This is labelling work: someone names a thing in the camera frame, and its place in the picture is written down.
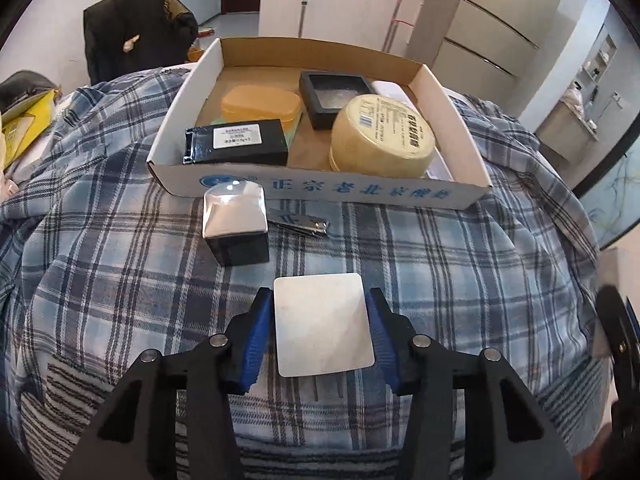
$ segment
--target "black jacket on chair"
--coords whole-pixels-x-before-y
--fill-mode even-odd
[[[84,54],[91,84],[181,64],[198,23],[178,0],[103,0],[84,10]],[[130,52],[126,41],[139,39]]]

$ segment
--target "yellow round container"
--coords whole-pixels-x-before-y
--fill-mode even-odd
[[[302,99],[298,94],[272,86],[238,85],[229,91],[220,104],[223,119],[228,123],[280,119],[284,132],[298,120]]]
[[[392,178],[420,178],[436,140],[420,114],[380,95],[353,98],[338,113],[331,133],[334,171]]]

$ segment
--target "blue logo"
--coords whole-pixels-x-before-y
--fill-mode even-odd
[[[200,179],[200,183],[204,187],[214,187],[216,184],[223,184],[225,182],[232,182],[233,180],[244,180],[238,176],[232,175],[207,175]]]

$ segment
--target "plaid tablecloth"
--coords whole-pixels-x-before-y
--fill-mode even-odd
[[[99,393],[143,349],[191,349],[274,278],[329,272],[359,272],[449,348],[499,349],[567,446],[590,441],[607,382],[588,357],[596,242],[533,134],[491,104],[455,101],[494,184],[484,198],[466,210],[278,202],[327,218],[331,239],[271,228],[270,263],[223,268],[200,237],[202,200],[167,194],[145,163],[185,74],[79,89],[33,179],[0,205],[1,409],[45,476],[56,476]],[[232,399],[248,472],[267,474],[256,453],[284,453],[297,457],[287,463],[298,476],[304,456],[331,467],[373,460],[375,474],[356,473],[388,474],[410,399],[395,398],[375,366],[317,383],[318,401],[311,379],[280,377],[270,345],[258,383]],[[458,439],[463,420],[459,399]],[[319,458],[331,453],[342,458]]]

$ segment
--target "black rectangular box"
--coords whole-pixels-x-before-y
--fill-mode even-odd
[[[289,151],[279,119],[196,126],[185,132],[184,164],[245,162],[286,166]]]
[[[306,112],[315,130],[330,130],[334,126],[338,112],[347,105],[330,108],[322,106],[318,92],[343,90],[356,95],[376,94],[375,89],[362,76],[335,72],[310,72],[303,70],[300,73],[300,95],[305,103]]]

